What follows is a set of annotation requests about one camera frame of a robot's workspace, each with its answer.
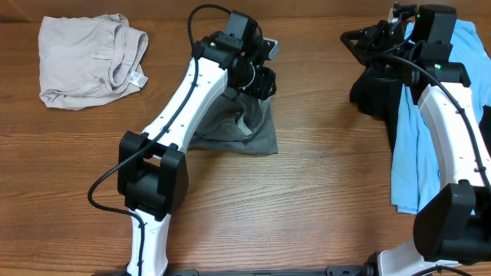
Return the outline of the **grey shorts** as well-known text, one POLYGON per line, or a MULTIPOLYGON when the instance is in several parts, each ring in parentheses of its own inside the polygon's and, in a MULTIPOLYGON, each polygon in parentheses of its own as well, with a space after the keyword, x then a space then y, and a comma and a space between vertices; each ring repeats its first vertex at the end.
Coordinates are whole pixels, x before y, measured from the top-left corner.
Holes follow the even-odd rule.
POLYGON ((221 95, 206 111, 189 148, 228 150, 262 156, 278 153, 271 101, 245 94, 221 95))

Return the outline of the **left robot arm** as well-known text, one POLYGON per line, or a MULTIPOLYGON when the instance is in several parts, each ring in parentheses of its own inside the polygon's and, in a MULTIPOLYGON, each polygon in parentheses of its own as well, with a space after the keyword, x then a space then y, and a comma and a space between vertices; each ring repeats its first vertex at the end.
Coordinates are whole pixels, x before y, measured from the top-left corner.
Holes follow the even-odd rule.
POLYGON ((275 73, 265 66, 278 42, 238 11, 223 31, 193 42, 187 75, 161 114, 119 145, 117 190, 133 226, 127 275, 164 275, 170 218, 186 194, 191 143, 268 152, 275 73))

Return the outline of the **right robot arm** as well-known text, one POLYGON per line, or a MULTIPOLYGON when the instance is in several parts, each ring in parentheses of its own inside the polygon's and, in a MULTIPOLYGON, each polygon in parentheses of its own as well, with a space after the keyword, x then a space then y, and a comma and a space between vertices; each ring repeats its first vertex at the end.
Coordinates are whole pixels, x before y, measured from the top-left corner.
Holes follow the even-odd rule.
POLYGON ((445 5, 395 5, 390 17, 346 31, 341 41, 364 66, 353 91, 410 87, 427 123, 440 191, 417 214, 412 238, 329 275, 430 275, 490 260, 490 157, 473 112, 471 81, 450 61, 457 20, 445 5))

